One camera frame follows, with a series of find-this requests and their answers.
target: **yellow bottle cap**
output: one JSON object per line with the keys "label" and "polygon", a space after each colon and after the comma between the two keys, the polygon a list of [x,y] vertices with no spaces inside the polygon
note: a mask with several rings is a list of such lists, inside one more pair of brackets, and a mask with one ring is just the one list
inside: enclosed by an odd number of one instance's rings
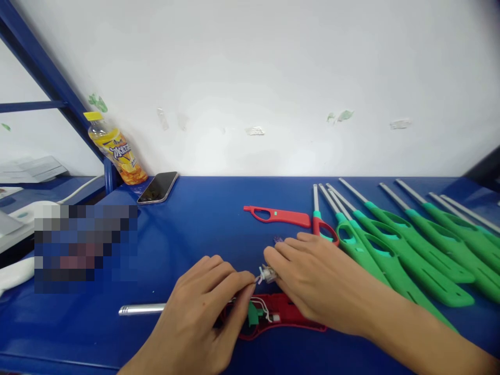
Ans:
{"label": "yellow bottle cap", "polygon": [[101,112],[84,112],[83,115],[88,121],[104,120],[104,117],[103,115],[101,115]]}

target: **silver metal rod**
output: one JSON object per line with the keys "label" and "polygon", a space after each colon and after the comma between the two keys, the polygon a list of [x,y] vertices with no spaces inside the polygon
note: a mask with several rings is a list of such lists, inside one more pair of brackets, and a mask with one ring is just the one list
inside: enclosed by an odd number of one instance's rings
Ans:
{"label": "silver metal rod", "polygon": [[408,193],[410,193],[413,198],[415,198],[420,204],[425,204],[427,201],[420,195],[418,194],[415,190],[410,188],[402,179],[396,179],[396,182],[401,185],[403,189],[405,189]]}
{"label": "silver metal rod", "polygon": [[442,205],[444,208],[446,208],[448,211],[450,211],[452,214],[455,214],[458,216],[460,219],[465,220],[469,224],[476,225],[474,224],[468,217],[466,217],[464,214],[459,212],[455,207],[450,205],[448,202],[446,202],[444,199],[440,198],[437,194],[435,193],[429,193],[429,195],[440,205]]}
{"label": "silver metal rod", "polygon": [[351,214],[349,213],[349,211],[347,211],[347,209],[344,207],[344,205],[342,204],[342,202],[339,200],[339,197],[337,197],[335,195],[335,193],[333,192],[333,190],[331,190],[331,189],[328,189],[328,192],[332,195],[333,199],[335,199],[335,202],[340,207],[340,210],[342,211],[342,213],[344,214],[344,216],[347,218],[347,220],[349,220],[349,221],[352,220],[353,217],[351,216]]}
{"label": "silver metal rod", "polygon": [[326,189],[324,188],[324,186],[322,184],[319,184],[319,188],[321,189],[321,192],[323,193],[324,197],[327,199],[328,203],[330,203],[330,206],[332,207],[332,209],[335,211],[336,214],[338,214],[340,212],[339,208],[335,205],[335,203],[333,202],[332,198],[330,197],[330,195],[327,193]]}
{"label": "silver metal rod", "polygon": [[342,177],[339,178],[340,182],[342,182],[349,190],[351,190],[363,203],[366,203],[368,200],[361,195],[359,191],[353,188],[346,180]]}
{"label": "silver metal rod", "polygon": [[125,305],[118,310],[118,315],[161,314],[165,304]]}
{"label": "silver metal rod", "polygon": [[394,201],[396,203],[399,204],[399,206],[404,210],[409,210],[411,209],[410,206],[408,206],[401,198],[399,198],[396,193],[394,193],[386,184],[384,184],[383,182],[379,183],[379,186],[381,188],[383,188],[385,190],[386,193],[388,193],[388,195],[394,199]]}
{"label": "silver metal rod", "polygon": [[316,184],[312,187],[312,193],[314,195],[314,211],[319,211],[318,186]]}
{"label": "silver metal rod", "polygon": [[491,221],[483,218],[482,216],[479,216],[478,214],[476,214],[475,212],[471,211],[470,209],[468,209],[467,207],[465,206],[462,206],[459,202],[457,201],[454,201],[453,199],[451,199],[450,197],[446,196],[446,195],[441,195],[441,198],[446,200],[447,202],[450,202],[452,205],[454,205],[455,207],[461,209],[463,212],[465,212],[466,214],[472,216],[474,219],[476,219],[478,222],[486,225],[488,228],[494,230],[495,232],[497,232],[498,234],[500,234],[500,227],[496,226],[495,224],[493,224]]}
{"label": "silver metal rod", "polygon": [[346,198],[344,198],[337,190],[335,190],[335,188],[332,185],[327,184],[327,187],[328,189],[331,189],[335,193],[335,195],[340,198],[342,203],[345,204],[347,207],[349,207],[349,209],[352,212],[357,211],[356,207],[354,207],[351,203],[349,203],[349,201]]}

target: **left hand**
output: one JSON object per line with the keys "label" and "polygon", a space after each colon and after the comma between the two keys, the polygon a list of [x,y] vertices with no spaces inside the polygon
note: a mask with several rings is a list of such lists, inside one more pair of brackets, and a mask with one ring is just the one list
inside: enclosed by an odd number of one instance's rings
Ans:
{"label": "left hand", "polygon": [[[255,276],[236,272],[218,255],[205,256],[177,281],[156,326],[126,374],[219,374],[231,361],[255,290]],[[241,291],[221,329],[214,323]]]}

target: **white wire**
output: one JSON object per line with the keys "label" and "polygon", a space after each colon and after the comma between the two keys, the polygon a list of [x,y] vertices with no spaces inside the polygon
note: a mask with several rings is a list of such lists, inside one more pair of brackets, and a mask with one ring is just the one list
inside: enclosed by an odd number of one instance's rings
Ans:
{"label": "white wire", "polygon": [[267,308],[266,303],[264,302],[264,300],[262,298],[259,298],[259,297],[251,297],[250,301],[260,303],[262,305],[262,310],[264,310],[264,312],[266,313],[266,319],[267,319],[267,321],[269,323],[272,323],[271,318],[269,318],[269,310],[268,310],[268,308]]}
{"label": "white wire", "polygon": [[94,182],[95,180],[97,180],[98,178],[101,178],[102,176],[104,176],[103,174],[100,174],[96,177],[94,177],[92,180],[90,181],[87,181],[86,183],[84,183],[83,185],[81,185],[78,189],[76,189],[74,192],[72,192],[70,195],[68,195],[66,198],[64,199],[61,199],[60,201],[56,202],[58,205],[61,205],[63,204],[64,202],[68,201],[69,199],[73,198],[75,195],[77,195],[84,187],[90,185],[92,182]]}

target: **red lighter handle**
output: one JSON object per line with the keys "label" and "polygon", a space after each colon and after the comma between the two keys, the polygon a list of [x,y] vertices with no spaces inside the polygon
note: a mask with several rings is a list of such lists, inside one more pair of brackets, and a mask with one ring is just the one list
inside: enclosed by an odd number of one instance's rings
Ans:
{"label": "red lighter handle", "polygon": [[[250,335],[240,333],[238,337],[241,340],[251,341],[258,337],[261,333],[275,327],[297,327],[318,332],[325,332],[327,330],[327,327],[322,324],[304,318],[297,306],[295,306],[295,304],[284,293],[256,294],[252,297],[257,297],[261,302],[266,304],[266,307],[269,310],[271,322],[265,319],[265,317],[262,317],[259,320],[259,324],[255,326],[254,331]],[[227,308],[231,305],[232,302],[229,303],[222,311],[220,315],[222,321],[226,319]]]}
{"label": "red lighter handle", "polygon": [[[292,212],[292,211],[283,211],[283,210],[276,210],[272,208],[263,208],[263,207],[255,207],[255,206],[244,206],[243,207],[244,211],[250,211],[250,213],[256,218],[257,220],[260,220],[262,222],[268,223],[268,222],[285,222],[288,224],[294,224],[298,225],[300,227],[304,228],[310,228],[311,227],[311,219],[309,218],[308,214],[303,214],[302,212]],[[268,212],[271,216],[269,219],[263,219],[261,217],[258,217],[255,214],[255,211],[266,211]]]}
{"label": "red lighter handle", "polygon": [[[319,217],[313,217],[312,219],[313,219],[312,220],[312,222],[313,222],[312,223],[312,233],[313,234],[321,236],[323,238],[326,238],[327,240],[330,239],[335,246],[338,246],[340,244],[339,236],[337,236],[337,233],[335,232],[335,230],[331,226],[326,224]],[[321,228],[326,229],[328,232],[330,232],[332,237],[329,238],[329,237],[323,235],[321,233]]]}

